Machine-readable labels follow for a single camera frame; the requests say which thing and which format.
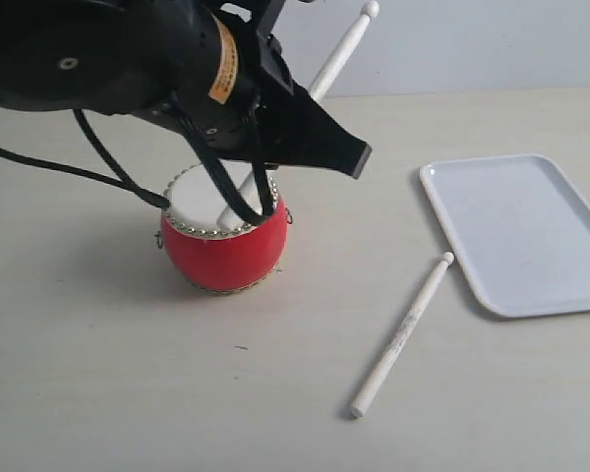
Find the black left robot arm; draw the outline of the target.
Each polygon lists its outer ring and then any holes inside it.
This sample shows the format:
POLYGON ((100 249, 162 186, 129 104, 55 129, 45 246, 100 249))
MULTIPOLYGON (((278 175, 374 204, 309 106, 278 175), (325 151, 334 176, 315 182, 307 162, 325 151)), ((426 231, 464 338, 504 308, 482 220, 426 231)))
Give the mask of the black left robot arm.
POLYGON ((358 177, 370 146, 292 77, 273 35, 283 5, 0 1, 0 107, 132 115, 194 149, 358 177))

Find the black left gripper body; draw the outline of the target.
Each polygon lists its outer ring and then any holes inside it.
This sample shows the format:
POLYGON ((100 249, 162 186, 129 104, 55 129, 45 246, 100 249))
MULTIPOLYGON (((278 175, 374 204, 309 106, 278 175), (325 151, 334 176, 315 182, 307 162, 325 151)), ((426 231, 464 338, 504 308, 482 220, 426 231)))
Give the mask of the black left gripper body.
POLYGON ((176 134, 188 124, 224 158, 250 161, 254 134, 263 144, 282 141, 278 118, 292 105, 295 83, 272 33, 283 2, 237 5, 248 20, 221 1, 145 3, 142 38, 161 90, 142 118, 176 134))

